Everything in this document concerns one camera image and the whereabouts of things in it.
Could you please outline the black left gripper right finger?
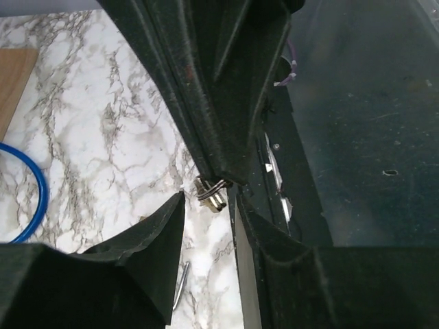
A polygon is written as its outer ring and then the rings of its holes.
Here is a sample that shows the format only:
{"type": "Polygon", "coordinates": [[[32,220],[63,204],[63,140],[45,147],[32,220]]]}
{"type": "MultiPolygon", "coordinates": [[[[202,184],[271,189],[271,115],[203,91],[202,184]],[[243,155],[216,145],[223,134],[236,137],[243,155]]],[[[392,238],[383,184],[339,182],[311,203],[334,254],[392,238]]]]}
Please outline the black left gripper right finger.
{"type": "Polygon", "coordinates": [[[246,328],[437,328],[435,247],[308,247],[241,191],[235,251],[246,328]]]}

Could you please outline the brass padlock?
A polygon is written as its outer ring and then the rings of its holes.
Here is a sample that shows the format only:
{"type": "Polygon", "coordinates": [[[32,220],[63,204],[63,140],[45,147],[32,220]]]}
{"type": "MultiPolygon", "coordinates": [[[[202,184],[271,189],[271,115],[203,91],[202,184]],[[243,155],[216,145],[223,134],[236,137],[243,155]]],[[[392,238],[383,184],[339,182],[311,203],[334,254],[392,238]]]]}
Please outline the brass padlock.
{"type": "Polygon", "coordinates": [[[174,298],[174,303],[173,303],[173,306],[172,306],[172,311],[173,312],[177,309],[177,307],[178,307],[178,305],[179,305],[179,303],[181,301],[182,294],[183,294],[183,291],[184,291],[185,286],[186,286],[187,276],[188,276],[188,273],[189,273],[190,266],[191,266],[191,262],[187,261],[185,263],[184,267],[183,267],[182,275],[181,275],[181,278],[180,278],[180,282],[178,284],[178,288],[177,288],[177,291],[176,291],[176,294],[175,294],[175,298],[174,298]]]}

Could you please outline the silver key with ring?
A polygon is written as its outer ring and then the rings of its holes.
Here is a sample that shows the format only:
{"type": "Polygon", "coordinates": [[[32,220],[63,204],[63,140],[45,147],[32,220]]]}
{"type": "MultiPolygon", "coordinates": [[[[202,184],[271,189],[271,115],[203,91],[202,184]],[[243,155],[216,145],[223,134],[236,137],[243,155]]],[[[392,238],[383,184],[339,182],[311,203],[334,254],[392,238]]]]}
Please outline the silver key with ring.
{"type": "Polygon", "coordinates": [[[214,213],[219,213],[227,206],[226,198],[222,195],[222,190],[232,186],[231,182],[219,180],[212,183],[198,175],[194,180],[197,199],[214,213]]]}

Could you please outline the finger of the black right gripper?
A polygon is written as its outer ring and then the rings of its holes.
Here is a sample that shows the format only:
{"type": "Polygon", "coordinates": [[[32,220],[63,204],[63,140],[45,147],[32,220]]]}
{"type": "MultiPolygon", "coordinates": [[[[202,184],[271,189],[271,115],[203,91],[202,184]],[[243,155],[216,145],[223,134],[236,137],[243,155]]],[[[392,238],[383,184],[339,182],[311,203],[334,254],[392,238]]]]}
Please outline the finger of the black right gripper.
{"type": "Polygon", "coordinates": [[[186,1],[99,3],[150,74],[165,100],[200,175],[220,180],[197,123],[196,69],[185,22],[186,1]]]}
{"type": "Polygon", "coordinates": [[[186,1],[197,123],[223,180],[245,184],[259,114],[302,1],[186,1]]]}

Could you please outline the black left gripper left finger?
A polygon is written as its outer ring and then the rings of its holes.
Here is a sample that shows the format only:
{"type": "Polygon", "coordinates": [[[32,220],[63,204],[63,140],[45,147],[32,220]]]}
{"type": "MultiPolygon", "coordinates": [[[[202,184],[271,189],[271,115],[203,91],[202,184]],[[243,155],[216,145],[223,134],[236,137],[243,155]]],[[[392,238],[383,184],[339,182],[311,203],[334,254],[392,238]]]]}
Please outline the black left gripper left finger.
{"type": "Polygon", "coordinates": [[[1,246],[2,328],[164,328],[171,323],[185,195],[81,254],[1,246]]]}

